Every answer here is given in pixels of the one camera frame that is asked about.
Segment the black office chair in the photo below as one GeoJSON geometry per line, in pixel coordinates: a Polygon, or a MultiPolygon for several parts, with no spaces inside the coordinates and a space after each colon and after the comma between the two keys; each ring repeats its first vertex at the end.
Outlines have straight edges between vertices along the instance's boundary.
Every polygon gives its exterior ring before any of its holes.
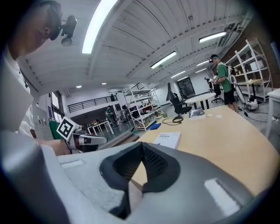
{"type": "Polygon", "coordinates": [[[221,95],[221,89],[220,89],[220,84],[214,84],[214,93],[216,93],[215,99],[211,101],[211,103],[213,103],[213,101],[216,101],[216,103],[218,103],[218,100],[221,100],[222,102],[224,102],[224,100],[219,97],[219,95],[221,95]]]}
{"type": "Polygon", "coordinates": [[[176,114],[186,114],[187,112],[189,112],[192,109],[192,107],[183,107],[178,96],[176,98],[170,100],[170,102],[173,104],[176,114]]]}
{"type": "Polygon", "coordinates": [[[180,114],[186,114],[187,112],[189,112],[192,107],[183,107],[182,103],[180,102],[178,95],[174,94],[171,91],[171,85],[170,83],[168,83],[168,92],[167,92],[167,97],[166,97],[166,101],[170,100],[170,102],[173,104],[174,108],[175,108],[175,113],[178,114],[178,116],[176,116],[173,119],[174,123],[181,123],[181,121],[183,120],[183,117],[180,116],[180,114]]]}

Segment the railing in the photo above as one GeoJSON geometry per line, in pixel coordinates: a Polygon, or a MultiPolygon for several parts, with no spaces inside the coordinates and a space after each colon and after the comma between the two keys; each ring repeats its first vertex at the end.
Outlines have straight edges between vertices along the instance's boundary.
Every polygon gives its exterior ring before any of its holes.
{"type": "Polygon", "coordinates": [[[137,83],[135,86],[131,87],[131,90],[140,90],[140,89],[144,89],[144,84],[143,83],[137,83]]]}
{"type": "Polygon", "coordinates": [[[68,105],[68,109],[69,109],[69,112],[71,113],[71,112],[74,112],[77,110],[82,110],[82,109],[85,109],[88,107],[96,106],[96,105],[103,104],[103,103],[109,103],[109,102],[112,102],[111,97],[106,96],[106,97],[83,101],[81,103],[74,103],[74,104],[68,105]]]}

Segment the book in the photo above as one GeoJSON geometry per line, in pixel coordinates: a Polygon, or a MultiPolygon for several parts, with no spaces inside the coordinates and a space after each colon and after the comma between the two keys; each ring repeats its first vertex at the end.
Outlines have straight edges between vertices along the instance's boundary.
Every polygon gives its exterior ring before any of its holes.
{"type": "Polygon", "coordinates": [[[201,107],[199,107],[198,109],[194,109],[191,110],[189,112],[189,120],[193,121],[193,120],[200,120],[200,119],[204,119],[206,118],[206,115],[204,113],[204,111],[202,110],[201,107]]]}
{"type": "Polygon", "coordinates": [[[176,149],[181,132],[169,132],[169,133],[160,133],[154,141],[154,144],[166,146],[172,149],[176,149]]]}

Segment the black shorts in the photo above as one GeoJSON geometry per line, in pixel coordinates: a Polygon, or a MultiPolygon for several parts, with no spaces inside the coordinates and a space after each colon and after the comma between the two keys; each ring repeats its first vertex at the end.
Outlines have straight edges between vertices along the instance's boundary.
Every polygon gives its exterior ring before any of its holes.
{"type": "Polygon", "coordinates": [[[228,105],[228,104],[232,104],[235,102],[235,97],[234,97],[234,90],[231,89],[229,92],[225,92],[224,93],[224,104],[228,105]]]}

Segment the brick wall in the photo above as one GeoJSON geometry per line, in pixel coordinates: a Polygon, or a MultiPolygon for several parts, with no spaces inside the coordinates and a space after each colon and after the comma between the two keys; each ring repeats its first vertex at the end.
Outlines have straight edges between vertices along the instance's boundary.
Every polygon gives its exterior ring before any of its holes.
{"type": "MultiPolygon", "coordinates": [[[[274,88],[280,88],[280,70],[277,65],[277,61],[274,55],[274,52],[271,47],[271,43],[274,41],[273,38],[269,35],[266,27],[263,25],[261,19],[257,16],[254,16],[254,18],[250,21],[246,29],[243,31],[241,37],[235,42],[235,44],[231,47],[231,49],[225,54],[225,56],[222,58],[222,61],[227,62],[232,56],[235,55],[235,50],[239,51],[241,50],[246,42],[245,40],[247,39],[248,41],[252,41],[255,38],[258,39],[260,45],[262,46],[262,49],[266,55],[266,59],[268,61],[268,65],[270,67],[270,72],[273,80],[273,87],[274,88]]],[[[232,66],[235,66],[239,64],[238,60],[234,61],[232,63],[232,66]]],[[[214,74],[217,72],[216,67],[213,68],[214,74]]],[[[268,80],[268,70],[263,70],[262,71],[262,76],[265,80],[268,80]]],[[[254,74],[248,74],[247,75],[248,79],[254,78],[254,74]]],[[[237,81],[245,81],[245,78],[243,76],[237,77],[237,81]]]]}

